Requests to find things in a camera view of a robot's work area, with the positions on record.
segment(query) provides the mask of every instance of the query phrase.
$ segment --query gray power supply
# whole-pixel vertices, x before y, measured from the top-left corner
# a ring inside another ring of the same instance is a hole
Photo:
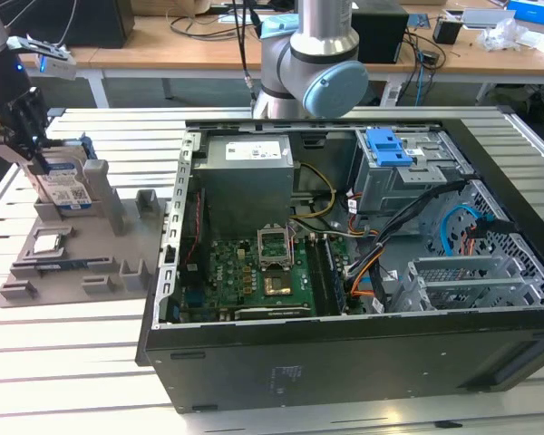
[[[287,135],[211,137],[194,171],[215,237],[253,237],[266,225],[286,224],[294,179]]]

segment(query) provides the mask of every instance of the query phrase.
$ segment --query yellow wire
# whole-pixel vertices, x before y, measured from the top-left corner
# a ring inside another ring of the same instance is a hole
[[[335,206],[335,203],[336,203],[335,189],[333,188],[333,185],[330,184],[330,181],[328,180],[328,178],[325,177],[325,175],[320,170],[315,168],[314,166],[312,166],[312,165],[310,165],[308,163],[302,163],[302,162],[300,163],[300,166],[304,166],[305,168],[309,168],[310,170],[312,170],[318,177],[320,177],[326,183],[326,185],[330,189],[330,202],[328,203],[328,206],[326,206],[326,208],[324,210],[317,211],[316,213],[308,213],[306,215],[294,215],[294,216],[291,216],[290,218],[292,218],[292,219],[320,218],[321,216],[324,216],[325,214],[327,214]]]

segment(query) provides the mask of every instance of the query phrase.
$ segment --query cable on desk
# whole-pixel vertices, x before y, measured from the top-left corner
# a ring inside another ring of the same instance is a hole
[[[229,41],[229,40],[232,40],[232,39],[236,38],[236,35],[235,35],[236,29],[226,29],[226,30],[221,30],[219,32],[212,32],[210,34],[191,34],[189,32],[189,29],[194,24],[207,25],[207,24],[214,23],[214,21],[209,22],[209,23],[202,23],[202,22],[198,22],[197,19],[195,19],[195,18],[187,17],[187,16],[181,16],[181,17],[175,18],[174,20],[170,21],[169,10],[170,9],[168,9],[166,11],[165,18],[166,18],[166,21],[167,21],[168,26],[170,27],[171,31],[173,33],[175,33],[175,34],[180,34],[182,36],[186,36],[188,38],[195,39],[195,40],[198,40],[198,41],[204,41],[204,42]],[[177,24],[177,23],[179,23],[179,22],[181,22],[183,20],[191,20],[191,21],[190,21],[188,27],[185,30],[178,29],[175,26],[175,24]]]
[[[2,9],[3,7],[6,7],[8,5],[11,5],[12,3],[18,3],[20,1],[21,0],[6,0],[5,2],[0,4],[0,9]]]
[[[239,21],[238,21],[238,4],[236,3],[236,0],[232,0],[232,4],[234,5],[234,18],[236,19],[236,34],[238,37],[238,48],[239,48],[239,56],[242,61],[242,69],[244,70],[244,81],[246,82],[246,86],[248,87],[248,90],[250,92],[250,98],[252,99],[252,106],[256,103],[256,92],[254,91],[254,82],[252,81],[252,77],[250,76],[250,73],[248,72],[248,63],[246,62],[246,13],[248,11],[248,5],[246,2],[243,2],[242,6],[242,27],[240,32],[239,27]]]
[[[428,81],[427,85],[425,86],[425,90],[423,90],[423,83],[422,83],[422,91],[419,93],[419,98],[420,99],[421,98],[425,99],[427,97],[427,95],[429,94],[429,92],[433,88],[433,85],[434,85],[433,77],[437,73],[437,71],[439,69],[441,69],[445,65],[445,62],[447,61],[447,55],[446,55],[445,51],[441,48],[440,45],[438,45],[437,43],[435,43],[431,39],[428,39],[428,38],[426,38],[424,36],[421,36],[419,34],[416,34],[414,32],[410,32],[409,28],[407,28],[405,30],[405,35],[406,35],[406,39],[403,39],[403,42],[405,44],[409,44],[413,48],[413,56],[415,58],[415,66],[413,67],[413,72],[411,73],[411,76],[409,77],[409,80],[404,85],[404,87],[401,89],[401,92],[399,92],[399,100],[401,100],[401,98],[407,93],[407,90],[409,89],[409,86],[411,85],[413,77],[415,76],[415,74],[417,74],[417,70],[419,70],[419,69],[423,69],[424,72],[427,71],[429,73],[429,81]],[[430,64],[425,63],[423,61],[422,49],[419,46],[419,41],[420,40],[425,41],[426,43],[433,45],[433,47],[435,47],[439,51],[440,57],[438,59],[438,62],[435,65],[430,65]]]
[[[66,28],[64,29],[63,36],[61,36],[61,39],[58,43],[56,43],[57,47],[61,47],[64,44],[64,41],[66,40],[66,36],[69,33],[69,30],[71,30],[71,26],[73,25],[74,16],[76,14],[76,6],[79,4],[79,0],[74,0],[73,2],[73,9],[71,10],[71,17],[69,18],[69,22],[66,25]]]
[[[17,16],[15,16],[10,23],[8,23],[5,27],[6,29],[12,27],[20,18],[24,16],[39,0],[32,0],[26,7],[18,13]]]

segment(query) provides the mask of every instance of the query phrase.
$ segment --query sticker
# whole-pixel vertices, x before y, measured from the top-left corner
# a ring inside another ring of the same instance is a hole
[[[271,394],[282,396],[288,390],[296,388],[298,381],[302,378],[302,365],[293,365],[289,367],[275,367],[270,375],[270,383],[268,385]]]
[[[383,281],[399,281],[399,274],[396,270],[389,270],[383,276]]]
[[[59,270],[61,267],[60,265],[41,265],[37,266],[36,270]]]
[[[348,200],[348,212],[356,215],[356,200],[354,199]]]
[[[280,142],[230,142],[226,145],[226,160],[279,160]]]
[[[78,171],[72,163],[52,163],[48,167],[49,174],[41,175],[40,180],[56,206],[70,210],[91,206],[91,197],[84,185],[76,180]]]
[[[384,313],[384,306],[383,306],[383,304],[381,304],[381,303],[379,302],[379,300],[378,300],[376,297],[373,298],[372,306],[373,306],[374,310],[375,310],[378,314]]]
[[[424,156],[425,153],[421,148],[410,148],[405,150],[405,154],[407,154],[409,157],[415,157],[415,156]]]

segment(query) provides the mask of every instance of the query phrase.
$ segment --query blue plastic clip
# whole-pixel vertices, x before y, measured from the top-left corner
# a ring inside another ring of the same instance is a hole
[[[403,149],[403,141],[391,129],[367,129],[366,141],[378,166],[411,166],[413,163]]]

